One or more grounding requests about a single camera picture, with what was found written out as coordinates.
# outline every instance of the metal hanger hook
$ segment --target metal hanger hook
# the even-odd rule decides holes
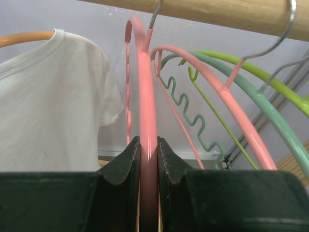
[[[275,44],[272,45],[266,51],[261,52],[261,53],[257,53],[257,54],[253,54],[253,55],[249,55],[249,56],[244,56],[242,58],[243,60],[261,57],[261,56],[264,56],[264,55],[270,53],[276,47],[278,47],[282,43],[282,41],[286,38],[286,36],[289,34],[289,32],[292,29],[292,26],[293,26],[293,24],[295,22],[295,16],[296,16],[296,10],[297,10],[297,2],[296,2],[296,0],[289,0],[289,2],[290,2],[290,19],[289,19],[289,23],[288,23],[287,28],[286,28],[285,32],[283,33],[283,35],[280,38],[278,38],[277,41],[275,42]]]
[[[270,84],[270,82],[277,76],[277,74],[282,70],[282,69],[285,69],[287,67],[290,67],[290,66],[293,66],[293,65],[296,65],[296,64],[299,64],[299,63],[303,63],[303,62],[307,62],[309,60],[309,56],[306,56],[304,58],[301,58],[300,60],[298,61],[294,61],[294,62],[291,62],[291,63],[288,63],[288,64],[284,64],[282,66],[280,66],[279,68],[277,68],[277,70],[271,75],[271,77],[268,79],[268,81],[264,84],[264,86],[268,86]]]
[[[156,16],[157,16],[158,13],[159,13],[159,10],[160,10],[160,7],[161,7],[162,4],[163,4],[163,1],[164,1],[164,0],[158,0],[158,3],[157,3],[157,5],[156,5],[156,7],[155,7],[153,16],[151,17],[151,20],[150,20],[149,29],[153,29],[153,28],[154,28],[155,18],[156,18]]]

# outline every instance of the coral hanger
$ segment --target coral hanger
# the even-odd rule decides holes
[[[139,93],[140,93],[140,206],[138,227],[140,231],[157,232],[159,218],[158,164],[157,164],[157,130],[155,113],[155,93],[152,80],[152,69],[149,44],[158,11],[163,0],[158,0],[149,27],[145,34],[143,26],[135,16],[131,17],[125,30],[126,43],[126,121],[127,143],[130,141],[131,111],[130,102],[130,48],[132,31],[134,33],[137,53]]]
[[[6,47],[31,41],[49,40],[52,38],[53,35],[54,31],[32,31],[4,35],[0,37],[0,47]]]

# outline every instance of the zigzag wire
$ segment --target zigzag wire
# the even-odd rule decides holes
[[[223,149],[223,146],[220,142],[213,142],[209,147],[207,147],[203,141],[203,139],[201,138],[201,134],[202,132],[204,131],[205,127],[206,127],[206,123],[205,123],[205,119],[202,115],[198,114],[194,117],[194,120],[191,122],[191,120],[189,119],[188,115],[187,115],[187,109],[188,109],[188,106],[189,106],[189,97],[186,93],[182,93],[179,97],[179,100],[176,99],[175,97],[175,89],[176,89],[176,80],[173,76],[171,76],[169,78],[169,81],[168,81],[168,84],[166,85],[166,83],[164,82],[164,80],[160,77],[160,80],[163,84],[163,86],[165,87],[165,89],[169,89],[170,88],[170,85],[171,83],[173,82],[173,86],[172,86],[172,92],[171,92],[171,96],[175,102],[176,105],[180,106],[183,99],[185,99],[185,104],[184,104],[184,108],[183,108],[183,116],[185,118],[185,120],[187,121],[187,123],[193,127],[198,119],[200,119],[202,125],[197,133],[197,138],[198,138],[198,141],[200,142],[200,144],[202,145],[203,149],[207,152],[210,152],[215,146],[217,146],[219,149],[220,149],[220,154],[219,154],[219,157],[222,157],[224,155],[224,149]],[[216,169],[219,169],[218,167],[218,162],[215,162],[215,168]]]

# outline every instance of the wooden rod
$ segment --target wooden rod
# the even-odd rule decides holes
[[[152,13],[157,0],[83,0]],[[289,18],[288,0],[165,0],[160,14],[224,27],[281,36]],[[309,0],[297,0],[288,38],[309,41]]]

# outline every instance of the wooden panel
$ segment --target wooden panel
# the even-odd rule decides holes
[[[106,161],[106,160],[98,160],[98,163],[99,163],[100,167],[104,167],[106,164],[109,163],[109,161]]]
[[[153,13],[158,0],[83,0]],[[287,0],[165,0],[161,15],[280,36],[289,18]],[[309,41],[309,1],[297,0],[291,39]]]
[[[304,145],[306,150],[309,152],[309,140],[305,142]],[[277,163],[277,168],[281,171],[288,171],[293,173],[303,183],[303,185],[309,185],[308,179],[305,177],[305,174],[300,169],[300,166],[292,154],[288,155],[279,163]]]

